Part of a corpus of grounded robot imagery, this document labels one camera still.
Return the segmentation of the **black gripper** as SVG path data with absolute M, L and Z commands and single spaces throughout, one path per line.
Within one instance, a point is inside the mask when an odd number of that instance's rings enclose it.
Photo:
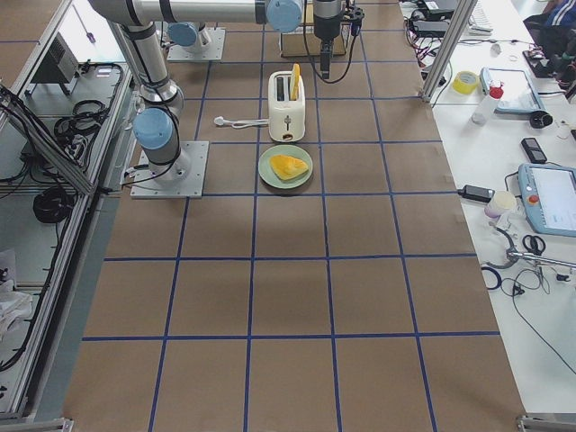
M 338 36 L 338 0 L 313 0 L 313 26 L 315 36 L 321 40 L 319 70 L 323 80 L 329 80 L 331 43 Z

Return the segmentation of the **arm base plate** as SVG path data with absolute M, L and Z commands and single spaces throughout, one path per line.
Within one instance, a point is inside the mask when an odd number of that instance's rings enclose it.
M 145 168 L 136 172 L 130 189 L 133 199 L 197 199 L 203 196 L 210 143 L 182 141 L 180 146 L 179 158 L 162 176 L 149 180 L 163 172 L 155 165 L 150 166 L 152 170 Z
M 169 62 L 208 62 L 221 61 L 226 29 L 222 27 L 205 27 L 199 33 L 194 45 L 181 46 L 173 44 L 168 51 Z

